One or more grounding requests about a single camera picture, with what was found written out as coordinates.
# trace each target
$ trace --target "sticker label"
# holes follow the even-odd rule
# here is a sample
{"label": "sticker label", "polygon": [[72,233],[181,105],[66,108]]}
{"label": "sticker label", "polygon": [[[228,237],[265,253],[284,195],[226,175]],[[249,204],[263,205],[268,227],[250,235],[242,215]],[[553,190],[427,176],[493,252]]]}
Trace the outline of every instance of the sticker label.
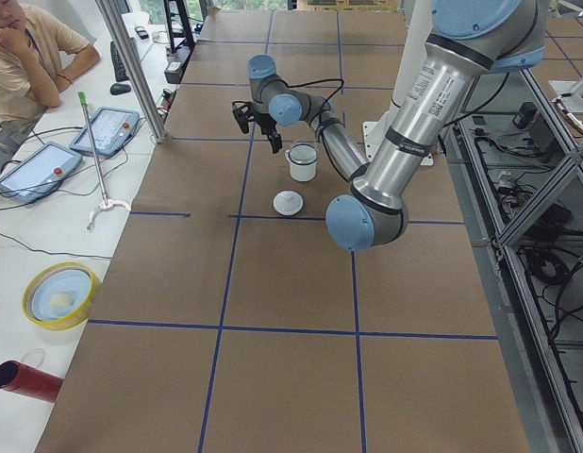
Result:
{"label": "sticker label", "polygon": [[420,105],[421,113],[443,120],[461,95],[465,81],[441,70],[422,66],[408,98]]}

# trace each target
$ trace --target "red tube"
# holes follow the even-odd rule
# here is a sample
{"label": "red tube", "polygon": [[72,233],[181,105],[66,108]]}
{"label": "red tube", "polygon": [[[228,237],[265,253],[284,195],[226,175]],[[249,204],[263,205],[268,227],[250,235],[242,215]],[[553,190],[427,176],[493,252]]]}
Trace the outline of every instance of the red tube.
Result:
{"label": "red tube", "polygon": [[63,379],[18,361],[0,365],[0,389],[54,403]]}

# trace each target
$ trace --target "metal rod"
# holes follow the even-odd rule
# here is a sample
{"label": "metal rod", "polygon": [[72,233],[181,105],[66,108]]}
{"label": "metal rod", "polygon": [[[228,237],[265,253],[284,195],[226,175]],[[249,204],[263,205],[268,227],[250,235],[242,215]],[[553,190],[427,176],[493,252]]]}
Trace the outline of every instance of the metal rod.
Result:
{"label": "metal rod", "polygon": [[96,0],[96,5],[99,7],[105,19],[105,24],[111,34],[111,38],[115,42],[115,47],[122,57],[122,62],[130,77],[130,82],[134,87],[137,99],[139,99],[144,117],[153,131],[156,142],[161,143],[166,137],[166,131],[156,109],[147,80],[142,72],[139,56],[130,43],[122,15],[115,2]]}
{"label": "metal rod", "polygon": [[91,117],[88,114],[88,103],[86,102],[86,95],[84,92],[78,92],[77,95],[80,98],[80,104],[82,104],[82,111],[84,112],[84,121],[86,121],[86,133],[91,142],[92,157],[94,158],[94,166],[96,167],[96,175],[99,177],[99,185],[101,186],[101,195],[103,200],[107,201],[109,195],[107,193],[107,188],[105,187],[105,181],[103,180],[103,172],[101,172],[101,162],[99,160],[98,154],[96,153],[96,145],[94,141],[94,134],[92,132]]}

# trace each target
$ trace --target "table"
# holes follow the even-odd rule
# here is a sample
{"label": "table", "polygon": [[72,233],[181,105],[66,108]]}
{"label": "table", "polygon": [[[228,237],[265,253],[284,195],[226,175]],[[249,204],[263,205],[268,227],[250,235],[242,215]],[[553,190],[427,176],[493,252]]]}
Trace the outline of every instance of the table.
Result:
{"label": "table", "polygon": [[[164,29],[162,25],[146,25],[145,28],[150,34]],[[166,83],[163,74],[167,65],[166,47],[150,40],[141,42],[136,39],[148,85],[153,98],[158,101],[163,89],[175,89],[175,86]],[[115,81],[109,54],[110,41],[110,35],[105,29],[94,44],[101,54],[101,60],[61,94],[62,105],[59,108],[50,109],[42,116],[34,130],[41,134],[43,141],[68,145],[76,134],[75,130],[51,134],[42,132],[58,127],[84,125],[78,91],[85,92],[91,114],[99,107],[107,106],[132,109],[142,115],[133,92],[119,96],[112,96],[108,92],[109,86]],[[40,146],[39,140],[32,138],[24,143],[15,158],[23,159]],[[111,197],[132,201],[154,146],[150,128],[142,124],[134,139],[125,147],[125,153],[120,152],[103,163],[103,172],[108,174],[106,184]],[[92,157],[85,157],[77,171],[87,170],[65,181],[61,189],[73,193],[92,191],[98,182],[92,167]],[[115,167],[118,167],[117,170],[110,173]],[[94,231],[89,233],[86,231],[89,213],[100,201],[99,190],[88,196],[53,193],[34,205],[0,211],[0,232],[33,248],[110,257],[129,214],[123,209],[103,212],[96,218]],[[15,202],[0,196],[0,210],[15,206]],[[104,277],[109,266],[109,259],[33,253],[0,237],[0,363],[22,361],[26,353],[37,353],[36,350],[40,349],[45,356],[43,362],[38,364],[33,362],[35,359],[30,359],[29,364],[39,365],[47,373],[65,376],[85,323],[61,332],[44,330],[25,318],[21,299],[25,287],[35,275],[52,264],[66,260],[85,264],[100,278]],[[52,408],[51,403],[0,391],[0,451],[33,451]]]}

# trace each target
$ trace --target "white stand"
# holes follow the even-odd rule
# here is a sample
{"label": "white stand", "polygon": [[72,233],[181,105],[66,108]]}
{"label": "white stand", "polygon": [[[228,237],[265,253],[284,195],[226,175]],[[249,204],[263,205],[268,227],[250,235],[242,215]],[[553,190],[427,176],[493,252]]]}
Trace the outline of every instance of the white stand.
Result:
{"label": "white stand", "polygon": [[572,96],[562,97],[562,104],[566,106],[571,113],[583,113],[583,98],[573,91],[577,81],[562,81],[562,80],[550,80],[549,84],[552,86],[554,91],[558,96],[565,94],[567,92],[572,93]]}

